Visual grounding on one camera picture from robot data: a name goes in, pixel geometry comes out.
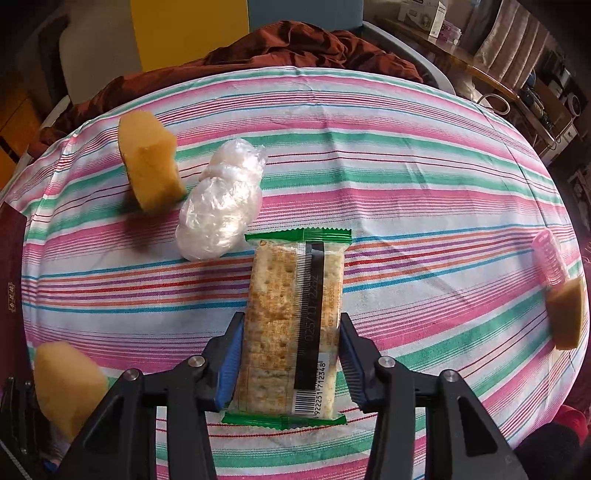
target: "striped tablecloth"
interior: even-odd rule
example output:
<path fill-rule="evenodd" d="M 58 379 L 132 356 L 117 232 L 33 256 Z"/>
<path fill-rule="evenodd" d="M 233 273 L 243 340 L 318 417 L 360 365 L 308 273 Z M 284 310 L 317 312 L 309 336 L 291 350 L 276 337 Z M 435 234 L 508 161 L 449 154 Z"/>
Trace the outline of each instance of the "striped tablecloth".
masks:
<path fill-rule="evenodd" d="M 119 116 L 147 109 L 178 135 L 189 188 L 230 138 L 265 145 L 264 202 L 251 232 L 351 228 L 343 308 L 358 332 L 407 367 L 458 370 L 510 444 L 549 421 L 587 346 L 557 352 L 530 242 L 548 226 L 570 271 L 576 238 L 542 162 L 500 117 L 430 87 L 373 74 L 267 68 L 148 95 L 54 144 L 8 201 L 29 219 L 22 265 L 25 330 L 35 347 L 67 340 L 116 378 L 168 369 L 201 352 L 245 307 L 253 252 L 190 263 L 174 242 L 178 208 L 137 210 L 117 148 Z M 352 404 L 346 426 L 276 431 L 209 416 L 225 478 L 362 478 L 375 416 Z M 425 461 L 417 410 L 415 476 Z M 167 476 L 165 410 L 158 472 Z"/>

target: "yellow sponge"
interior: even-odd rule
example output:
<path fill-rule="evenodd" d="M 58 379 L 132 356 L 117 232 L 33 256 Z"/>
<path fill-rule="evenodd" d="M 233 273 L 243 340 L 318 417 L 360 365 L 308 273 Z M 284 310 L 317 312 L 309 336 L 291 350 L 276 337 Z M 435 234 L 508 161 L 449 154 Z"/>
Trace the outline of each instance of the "yellow sponge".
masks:
<path fill-rule="evenodd" d="M 119 152 L 142 210 L 157 213 L 187 193 L 174 154 L 177 138 L 150 112 L 133 111 L 119 119 Z"/>
<path fill-rule="evenodd" d="M 585 286 L 582 277 L 567 280 L 546 295 L 546 311 L 557 350 L 579 346 L 583 325 Z"/>
<path fill-rule="evenodd" d="M 96 363 L 67 342 L 37 348 L 33 377 L 41 412 L 69 442 L 109 388 Z"/>

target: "black label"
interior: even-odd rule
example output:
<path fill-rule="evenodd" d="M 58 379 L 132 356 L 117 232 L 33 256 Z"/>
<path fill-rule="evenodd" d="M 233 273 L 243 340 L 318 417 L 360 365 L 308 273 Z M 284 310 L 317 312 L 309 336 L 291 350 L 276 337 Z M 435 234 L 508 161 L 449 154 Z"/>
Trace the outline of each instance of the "black label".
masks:
<path fill-rule="evenodd" d="M 296 390 L 316 389 L 324 284 L 324 244 L 306 242 L 306 260 L 301 294 L 300 334 L 295 363 L 294 388 Z"/>

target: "brown blanket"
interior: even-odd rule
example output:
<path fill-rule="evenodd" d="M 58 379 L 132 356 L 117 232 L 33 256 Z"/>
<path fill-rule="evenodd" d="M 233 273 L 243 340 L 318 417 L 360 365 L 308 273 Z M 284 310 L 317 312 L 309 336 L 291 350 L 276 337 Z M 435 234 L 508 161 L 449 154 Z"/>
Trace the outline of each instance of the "brown blanket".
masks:
<path fill-rule="evenodd" d="M 423 82 L 412 63 L 351 32 L 329 33 L 302 22 L 282 21 L 260 28 L 229 47 L 218 48 L 203 59 L 116 78 L 92 100 L 74 105 L 53 127 L 44 128 L 39 140 L 29 146 L 29 154 L 39 158 L 49 145 L 87 120 L 156 90 L 216 73 L 285 65 L 358 70 Z"/>

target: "red fabric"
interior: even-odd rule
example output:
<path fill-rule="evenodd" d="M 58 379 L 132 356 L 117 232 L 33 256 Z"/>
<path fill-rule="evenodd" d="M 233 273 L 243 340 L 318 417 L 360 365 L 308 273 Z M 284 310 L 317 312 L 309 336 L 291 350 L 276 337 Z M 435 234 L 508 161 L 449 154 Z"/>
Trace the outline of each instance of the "red fabric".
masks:
<path fill-rule="evenodd" d="M 22 322 L 22 244 L 27 218 L 0 205 L 0 395 L 7 377 L 33 379 Z"/>
<path fill-rule="evenodd" d="M 587 435 L 589 435 L 589 427 L 587 426 L 585 415 L 568 405 L 561 405 L 552 421 L 573 430 L 577 434 L 577 437 L 579 437 L 579 445 L 582 445 Z"/>
<path fill-rule="evenodd" d="M 200 60 L 116 78 L 93 99 L 63 113 L 53 127 L 44 128 L 28 152 L 39 158 L 53 142 L 87 120 L 156 90 L 216 73 L 286 65 L 358 70 L 423 82 L 412 63 L 351 32 L 330 33 L 302 22 L 282 21 L 262 27 Z"/>

